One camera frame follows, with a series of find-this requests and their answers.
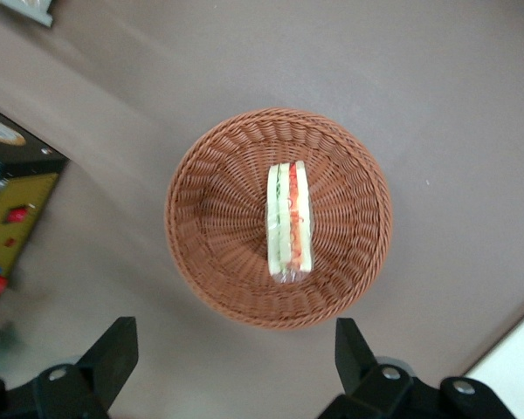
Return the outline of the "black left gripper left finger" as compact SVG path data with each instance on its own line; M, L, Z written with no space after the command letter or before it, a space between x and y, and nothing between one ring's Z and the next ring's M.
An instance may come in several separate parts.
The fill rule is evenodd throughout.
M118 318L74 364L46 369L33 381L39 418L108 418L138 361L134 317Z

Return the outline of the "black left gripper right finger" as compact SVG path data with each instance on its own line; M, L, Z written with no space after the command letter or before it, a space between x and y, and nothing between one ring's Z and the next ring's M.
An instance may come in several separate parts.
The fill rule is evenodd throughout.
M405 416L413 379L401 367L379 362L353 319L336 320L334 359L344 393L320 419Z

